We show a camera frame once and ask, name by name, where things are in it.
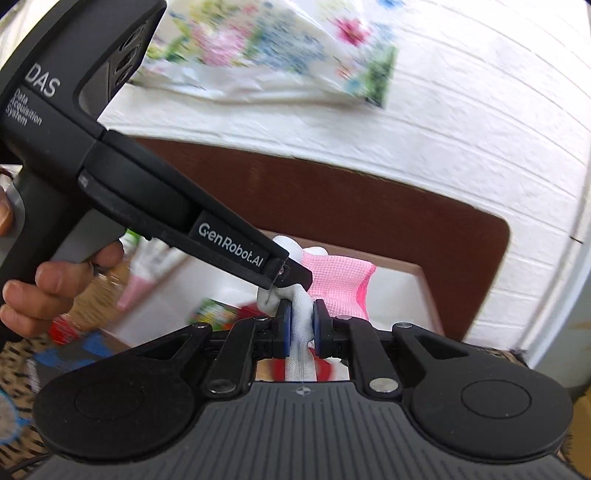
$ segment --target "device handle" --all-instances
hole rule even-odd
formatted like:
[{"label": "device handle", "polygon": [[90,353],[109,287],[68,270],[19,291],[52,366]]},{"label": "device handle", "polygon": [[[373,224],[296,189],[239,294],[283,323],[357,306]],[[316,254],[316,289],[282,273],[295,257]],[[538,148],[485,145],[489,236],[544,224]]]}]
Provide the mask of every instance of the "device handle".
[{"label": "device handle", "polygon": [[[93,211],[90,204],[80,195],[56,190],[26,166],[7,190],[7,196],[12,204],[14,220],[8,234],[0,238],[0,288],[13,279],[34,284],[37,267],[44,261],[84,261],[117,238],[113,236],[124,231],[122,227],[107,228],[105,234],[108,239],[101,235],[103,238],[99,238],[98,244],[95,238],[94,245],[84,248],[80,243],[84,242],[85,236],[76,227]],[[69,242],[68,247],[66,241],[75,232],[76,239]],[[0,296],[0,305],[3,303],[4,299]],[[6,341],[20,339],[0,322],[0,351]]]}]

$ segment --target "brown headboard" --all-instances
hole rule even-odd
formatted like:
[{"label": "brown headboard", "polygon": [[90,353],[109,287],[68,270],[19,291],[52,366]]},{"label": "brown headboard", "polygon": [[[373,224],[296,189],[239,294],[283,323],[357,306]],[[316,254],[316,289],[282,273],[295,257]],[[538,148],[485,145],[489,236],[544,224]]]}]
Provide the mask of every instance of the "brown headboard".
[{"label": "brown headboard", "polygon": [[507,223],[426,190],[313,161],[140,139],[258,228],[420,265],[461,340],[495,278]]}]

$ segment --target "leopard print fabric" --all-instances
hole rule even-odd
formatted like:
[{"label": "leopard print fabric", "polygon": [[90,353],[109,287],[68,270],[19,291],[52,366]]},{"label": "leopard print fabric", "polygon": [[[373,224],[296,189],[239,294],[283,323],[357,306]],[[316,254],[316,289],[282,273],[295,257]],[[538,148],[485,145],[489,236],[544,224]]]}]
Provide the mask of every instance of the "leopard print fabric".
[{"label": "leopard print fabric", "polygon": [[[33,426],[35,394],[31,389],[27,360],[35,353],[54,346],[51,339],[43,335],[7,343],[0,353],[0,395],[4,400],[4,410],[0,405],[0,465],[4,468],[47,453]],[[24,474],[19,472],[14,476],[20,478]]]}]

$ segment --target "floral plastic sheet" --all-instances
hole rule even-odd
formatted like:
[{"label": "floral plastic sheet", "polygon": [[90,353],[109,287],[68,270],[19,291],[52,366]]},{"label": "floral plastic sheet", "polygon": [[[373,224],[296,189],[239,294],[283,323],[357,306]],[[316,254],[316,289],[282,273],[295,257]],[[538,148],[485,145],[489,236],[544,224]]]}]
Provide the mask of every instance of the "floral plastic sheet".
[{"label": "floral plastic sheet", "polygon": [[382,106],[401,0],[171,0],[136,85],[230,102]]}]

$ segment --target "finger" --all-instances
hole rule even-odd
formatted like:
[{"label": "finger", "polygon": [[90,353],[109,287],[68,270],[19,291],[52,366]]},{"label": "finger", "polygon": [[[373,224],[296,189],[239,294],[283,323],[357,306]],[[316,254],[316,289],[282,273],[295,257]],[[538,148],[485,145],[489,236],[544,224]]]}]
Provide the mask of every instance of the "finger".
[{"label": "finger", "polygon": [[12,226],[12,207],[6,193],[0,188],[0,236],[6,235]]},{"label": "finger", "polygon": [[21,337],[33,338],[41,335],[51,327],[51,320],[38,320],[18,313],[6,304],[0,308],[0,319],[3,324]]},{"label": "finger", "polygon": [[113,268],[123,260],[123,245],[118,240],[104,247],[92,259],[93,263],[105,268]]},{"label": "finger", "polygon": [[8,306],[28,317],[51,320],[72,308],[74,300],[64,299],[41,291],[35,285],[18,280],[6,282],[2,296]]},{"label": "finger", "polygon": [[73,299],[92,281],[89,263],[45,262],[37,267],[35,283],[45,293]]}]

